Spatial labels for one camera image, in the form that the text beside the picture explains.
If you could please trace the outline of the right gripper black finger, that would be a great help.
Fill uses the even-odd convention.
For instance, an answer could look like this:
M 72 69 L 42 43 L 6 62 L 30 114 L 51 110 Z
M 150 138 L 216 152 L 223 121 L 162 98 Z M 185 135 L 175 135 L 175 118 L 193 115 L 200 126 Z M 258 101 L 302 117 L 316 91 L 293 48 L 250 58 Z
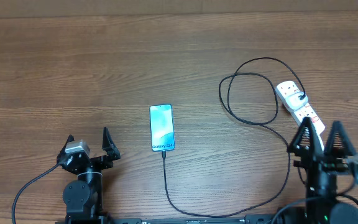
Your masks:
M 356 149 L 340 121 L 333 122 L 324 147 L 324 155 L 332 157 L 350 157 L 357 155 Z
M 297 157 L 314 157 L 323 154 L 319 135 L 310 117 L 304 117 L 293 140 L 287 147 L 287 152 Z

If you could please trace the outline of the blue Samsung smartphone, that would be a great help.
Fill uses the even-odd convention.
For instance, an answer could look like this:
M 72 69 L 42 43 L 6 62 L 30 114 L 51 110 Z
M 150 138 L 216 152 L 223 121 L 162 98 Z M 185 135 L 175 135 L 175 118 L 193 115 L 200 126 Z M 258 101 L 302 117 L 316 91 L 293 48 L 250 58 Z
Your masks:
M 171 104 L 152 105 L 150 113 L 151 146 L 154 152 L 175 149 L 175 132 Z

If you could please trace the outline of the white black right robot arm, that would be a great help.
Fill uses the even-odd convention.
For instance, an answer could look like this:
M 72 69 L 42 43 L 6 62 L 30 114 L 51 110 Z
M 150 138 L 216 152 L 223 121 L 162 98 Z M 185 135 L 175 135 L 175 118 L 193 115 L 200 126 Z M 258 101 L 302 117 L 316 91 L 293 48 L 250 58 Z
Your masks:
M 306 172 L 306 196 L 279 209 L 272 223 L 358 223 L 358 200 L 348 195 L 357 183 L 357 156 L 344 126 L 334 121 L 326 145 L 310 117 L 303 118 L 287 152 Z

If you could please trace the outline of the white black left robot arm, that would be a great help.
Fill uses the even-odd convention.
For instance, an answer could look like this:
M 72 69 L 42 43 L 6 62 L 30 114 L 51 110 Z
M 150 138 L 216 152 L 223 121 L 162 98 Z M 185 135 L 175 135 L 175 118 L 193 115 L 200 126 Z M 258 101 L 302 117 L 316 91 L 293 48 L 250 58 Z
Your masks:
M 62 193 L 66 205 L 65 223 L 112 223 L 111 216 L 103 211 L 102 171 L 113 167 L 113 162 L 121 158 L 109 129 L 103 129 L 102 150 L 104 155 L 90 157 L 90 149 L 84 140 L 75 141 L 69 135 L 57 156 L 56 164 L 49 170 L 26 183 L 17 193 L 12 203 L 11 219 L 16 224 L 16 206 L 23 191 L 54 171 L 57 167 L 74 174 L 77 179 L 67 184 Z

